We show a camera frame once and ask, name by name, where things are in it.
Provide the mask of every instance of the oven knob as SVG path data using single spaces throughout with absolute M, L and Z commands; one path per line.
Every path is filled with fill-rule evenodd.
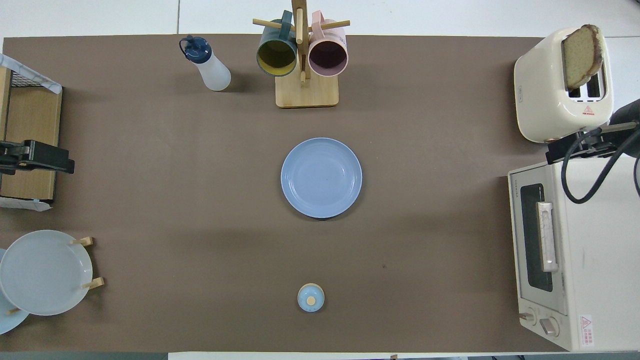
M 535 322 L 536 321 L 536 317 L 533 314 L 530 313 L 520 313 L 520 318 L 523 319 L 526 322 Z
M 554 318 L 540 319 L 540 326 L 546 335 L 557 337 L 560 335 L 558 321 Z

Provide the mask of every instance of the bottle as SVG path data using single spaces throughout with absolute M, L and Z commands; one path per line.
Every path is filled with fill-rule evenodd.
M 187 35 L 180 40 L 180 50 L 184 56 L 196 65 L 204 81 L 204 85 L 213 91 L 224 90 L 231 83 L 231 72 L 215 55 L 209 43 L 201 37 Z

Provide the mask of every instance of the bread slice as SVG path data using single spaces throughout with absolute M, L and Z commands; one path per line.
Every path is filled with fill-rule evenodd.
M 586 84 L 602 67 L 604 37 L 595 25 L 583 25 L 562 41 L 567 90 Z

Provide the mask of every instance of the mug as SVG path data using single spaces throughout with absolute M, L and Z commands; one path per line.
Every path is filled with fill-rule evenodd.
M 296 35 L 291 31 L 293 13 L 285 10 L 282 19 L 274 20 L 282 24 L 280 29 L 264 27 L 256 59 L 262 71 L 271 76 L 285 76 L 296 67 Z
M 320 76 L 336 76 L 344 71 L 349 62 L 347 38 L 344 28 L 320 28 L 321 24 L 330 24 L 334 20 L 325 20 L 322 12 L 312 14 L 308 64 L 311 70 Z

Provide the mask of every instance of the wooden mug tree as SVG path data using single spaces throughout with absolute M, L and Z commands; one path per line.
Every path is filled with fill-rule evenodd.
M 311 27 L 307 19 L 307 0 L 291 0 L 294 23 L 291 31 L 296 33 L 298 62 L 288 75 L 275 78 L 276 105 L 281 108 L 318 108 L 338 104 L 338 77 L 320 76 L 312 72 L 307 63 L 309 33 Z M 254 19 L 253 23 L 270 28 L 281 28 L 277 22 Z M 323 24 L 321 28 L 333 29 L 349 26 L 349 20 Z

